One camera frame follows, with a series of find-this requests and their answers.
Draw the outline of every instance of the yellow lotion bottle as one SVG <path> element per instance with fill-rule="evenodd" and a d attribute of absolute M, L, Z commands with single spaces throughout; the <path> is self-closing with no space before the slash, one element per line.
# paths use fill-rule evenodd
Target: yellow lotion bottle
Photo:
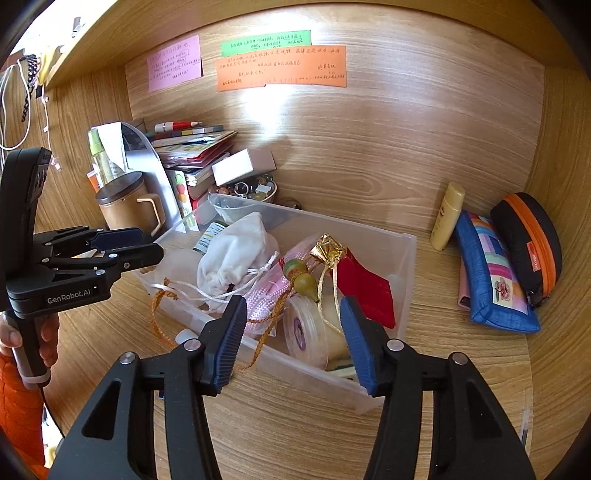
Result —
<path fill-rule="evenodd" d="M 431 232 L 431 245 L 435 250 L 443 250 L 449 242 L 462 211 L 465 196 L 466 192 L 459 183 L 454 181 L 449 183 Z"/>

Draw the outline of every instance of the white cap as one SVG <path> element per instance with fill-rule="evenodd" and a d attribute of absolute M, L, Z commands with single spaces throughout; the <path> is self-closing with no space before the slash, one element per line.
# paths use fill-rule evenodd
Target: white cap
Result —
<path fill-rule="evenodd" d="M 178 333 L 174 341 L 177 342 L 177 344 L 181 345 L 182 343 L 192 338 L 199 338 L 199 335 L 197 335 L 194 331 L 185 328 L 184 330 L 181 330 Z"/>

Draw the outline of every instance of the mug lid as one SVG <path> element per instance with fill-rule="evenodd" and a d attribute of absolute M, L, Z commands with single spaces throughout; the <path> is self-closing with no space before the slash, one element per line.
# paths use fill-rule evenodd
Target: mug lid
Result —
<path fill-rule="evenodd" d="M 115 202 L 129 195 L 144 181 L 144 174 L 140 171 L 130 171 L 110 181 L 96 192 L 95 198 L 99 205 Z"/>

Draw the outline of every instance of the black cable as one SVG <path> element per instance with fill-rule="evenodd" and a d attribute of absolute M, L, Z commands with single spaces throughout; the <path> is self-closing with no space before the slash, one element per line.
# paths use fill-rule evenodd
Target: black cable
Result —
<path fill-rule="evenodd" d="M 21 57 L 18 61 L 23 60 L 26 60 L 28 65 L 27 86 L 29 88 L 29 96 L 25 96 L 25 105 L 22 107 L 21 123 L 24 123 L 27 119 L 27 112 L 30 108 L 29 98 L 33 98 L 33 90 L 35 89 L 35 80 L 37 78 L 37 74 L 39 73 L 40 63 L 37 60 L 36 55 L 25 55 L 24 57 Z"/>

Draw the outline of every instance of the orange sleeve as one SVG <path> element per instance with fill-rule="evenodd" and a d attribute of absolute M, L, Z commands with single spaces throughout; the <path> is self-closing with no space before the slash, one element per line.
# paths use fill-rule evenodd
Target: orange sleeve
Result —
<path fill-rule="evenodd" d="M 46 480 L 49 470 L 43 467 L 42 415 L 41 392 L 26 389 L 14 362 L 0 355 L 0 426 L 35 475 Z"/>

